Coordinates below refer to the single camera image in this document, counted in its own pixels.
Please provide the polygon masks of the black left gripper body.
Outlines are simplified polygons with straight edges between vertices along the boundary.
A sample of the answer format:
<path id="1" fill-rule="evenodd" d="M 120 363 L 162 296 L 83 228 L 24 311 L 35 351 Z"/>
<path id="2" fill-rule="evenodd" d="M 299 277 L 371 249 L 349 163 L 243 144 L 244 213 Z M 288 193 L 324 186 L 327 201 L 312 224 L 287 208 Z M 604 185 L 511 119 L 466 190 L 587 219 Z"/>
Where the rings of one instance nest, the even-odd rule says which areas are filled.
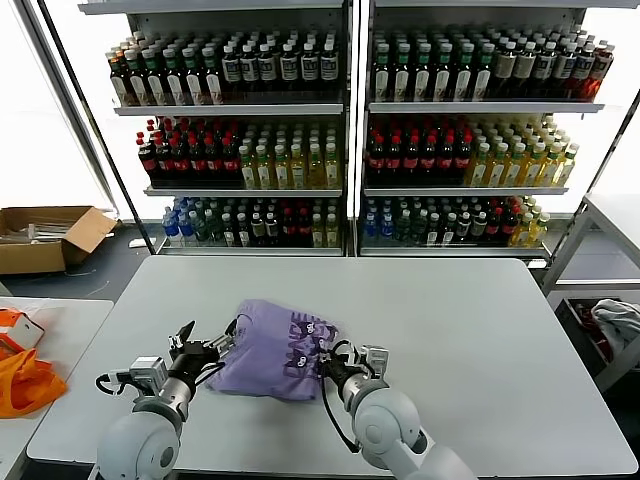
<path id="1" fill-rule="evenodd" d="M 203 341 L 187 341 L 169 350 L 172 364 L 168 375 L 182 381 L 196 381 L 209 364 L 220 360 L 218 348 Z"/>

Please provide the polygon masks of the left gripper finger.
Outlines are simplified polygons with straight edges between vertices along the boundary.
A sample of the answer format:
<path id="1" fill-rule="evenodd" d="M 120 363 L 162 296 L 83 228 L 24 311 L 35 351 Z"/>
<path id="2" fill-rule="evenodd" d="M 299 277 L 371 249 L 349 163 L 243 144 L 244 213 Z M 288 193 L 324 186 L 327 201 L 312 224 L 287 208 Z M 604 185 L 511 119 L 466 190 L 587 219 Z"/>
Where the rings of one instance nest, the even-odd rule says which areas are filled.
<path id="1" fill-rule="evenodd" d="M 221 335 L 205 342 L 205 348 L 218 356 L 226 356 L 235 345 L 236 330 L 237 318 L 234 318 Z"/>
<path id="2" fill-rule="evenodd" d="M 178 332 L 169 337 L 169 350 L 182 351 L 195 326 L 195 321 L 191 321 L 182 326 Z"/>

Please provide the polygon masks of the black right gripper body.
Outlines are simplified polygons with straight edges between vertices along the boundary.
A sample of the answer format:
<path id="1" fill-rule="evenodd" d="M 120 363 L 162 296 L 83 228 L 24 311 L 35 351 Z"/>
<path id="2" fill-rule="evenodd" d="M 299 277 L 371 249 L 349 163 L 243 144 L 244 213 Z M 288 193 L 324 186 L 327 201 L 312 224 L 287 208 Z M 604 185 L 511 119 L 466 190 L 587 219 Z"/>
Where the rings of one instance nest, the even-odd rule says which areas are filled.
<path id="1" fill-rule="evenodd" d="M 361 372 L 361 368 L 353 363 L 358 353 L 349 340 L 339 340 L 329 350 L 333 350 L 337 357 L 331 364 L 331 380 L 336 386 L 343 386 L 349 378 Z"/>

